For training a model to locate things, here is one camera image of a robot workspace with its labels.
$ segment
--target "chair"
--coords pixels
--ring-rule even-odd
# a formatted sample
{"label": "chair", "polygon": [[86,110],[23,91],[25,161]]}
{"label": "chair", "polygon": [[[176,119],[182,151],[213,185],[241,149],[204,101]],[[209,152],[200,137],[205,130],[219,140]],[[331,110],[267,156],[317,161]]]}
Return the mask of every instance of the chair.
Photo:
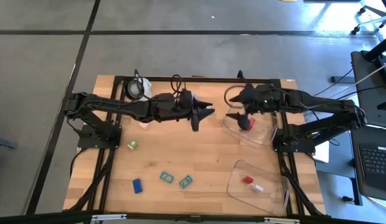
{"label": "chair", "polygon": [[373,7],[370,7],[370,6],[364,6],[362,7],[359,12],[358,12],[358,15],[361,15],[362,13],[364,13],[366,11],[366,9],[376,13],[377,15],[381,16],[381,18],[378,18],[378,19],[373,19],[371,21],[367,21],[367,22],[363,22],[361,24],[358,24],[354,30],[351,31],[351,34],[356,34],[357,32],[360,31],[360,27],[361,26],[364,26],[366,24],[375,24],[375,23],[378,23],[378,22],[381,22],[381,25],[379,25],[379,28],[382,28],[384,25],[386,25],[386,12],[383,12],[381,10],[378,10],[378,9],[375,9]]}

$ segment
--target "clear plastic tray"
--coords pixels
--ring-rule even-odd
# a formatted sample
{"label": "clear plastic tray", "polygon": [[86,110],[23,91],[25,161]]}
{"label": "clear plastic tray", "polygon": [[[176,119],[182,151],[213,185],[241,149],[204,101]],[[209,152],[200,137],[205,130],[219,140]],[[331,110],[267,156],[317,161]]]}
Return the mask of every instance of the clear plastic tray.
{"label": "clear plastic tray", "polygon": [[[246,176],[253,178],[253,184],[261,186],[263,191],[254,191],[251,184],[243,181],[243,178]],[[286,215],[290,183],[282,175],[269,173],[243,160],[239,160],[235,163],[230,174],[227,192],[237,200],[273,215],[283,216]]]}
{"label": "clear plastic tray", "polygon": [[[240,113],[244,114],[243,108],[230,108],[228,113]],[[240,139],[244,143],[247,143],[253,147],[269,146],[275,137],[278,120],[277,117],[272,116],[270,113],[260,114],[255,113],[248,115],[249,119],[255,119],[254,125],[251,130],[241,130],[237,124],[237,120],[225,116],[224,133],[229,134],[235,138]]]}

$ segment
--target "wooden tabletop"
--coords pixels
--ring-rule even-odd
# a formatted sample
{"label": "wooden tabletop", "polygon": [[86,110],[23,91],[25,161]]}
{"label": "wooden tabletop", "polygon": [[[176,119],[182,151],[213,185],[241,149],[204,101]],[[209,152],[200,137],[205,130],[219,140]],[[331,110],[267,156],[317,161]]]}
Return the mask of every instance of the wooden tabletop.
{"label": "wooden tabletop", "polygon": [[[100,75],[94,94],[110,97],[114,76]],[[233,165],[238,160],[279,175],[280,168],[273,146],[252,147],[225,134],[222,120],[229,108],[224,102],[225,90],[235,83],[187,82],[188,90],[200,100],[214,104],[215,113],[200,122],[199,132],[193,132],[189,121],[152,122],[146,129],[130,117],[122,116],[123,132],[116,150],[106,200],[106,212],[269,215],[269,213],[232,198],[227,186]],[[283,88],[297,89],[294,80],[282,80]],[[152,82],[153,95],[172,92],[169,82]],[[106,113],[95,112],[101,119]],[[302,114],[287,114],[291,124],[302,124]],[[127,144],[135,140],[138,148]],[[70,208],[91,184],[98,149],[88,149],[75,161],[68,186],[64,209]],[[321,189],[313,160],[296,153],[299,183],[308,198],[325,212]],[[159,178],[162,171],[174,176],[168,184]],[[186,175],[193,183],[181,189],[178,182]],[[140,178],[143,192],[135,194],[132,180]],[[96,192],[94,208],[98,208],[101,185]],[[294,194],[291,194],[296,213]]]}

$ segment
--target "red object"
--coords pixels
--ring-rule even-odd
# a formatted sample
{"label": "red object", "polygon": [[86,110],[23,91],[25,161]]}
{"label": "red object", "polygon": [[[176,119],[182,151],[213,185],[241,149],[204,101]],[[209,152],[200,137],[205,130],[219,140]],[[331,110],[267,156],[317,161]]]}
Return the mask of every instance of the red object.
{"label": "red object", "polygon": [[254,179],[252,179],[249,176],[246,176],[246,177],[243,178],[243,181],[248,183],[248,184],[251,184],[252,182],[254,182]]}
{"label": "red object", "polygon": [[248,130],[251,130],[253,128],[254,123],[255,123],[255,119],[254,118],[250,118],[250,125],[248,127]]}

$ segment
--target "table leg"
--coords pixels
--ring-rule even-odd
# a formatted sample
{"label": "table leg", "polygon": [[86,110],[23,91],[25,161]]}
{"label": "table leg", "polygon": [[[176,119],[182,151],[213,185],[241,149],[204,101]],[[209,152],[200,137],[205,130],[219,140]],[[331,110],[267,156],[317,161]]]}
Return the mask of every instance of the table leg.
{"label": "table leg", "polygon": [[362,206],[362,195],[359,192],[359,186],[357,185],[357,179],[356,178],[350,178],[352,182],[352,189],[354,191],[354,204]]}

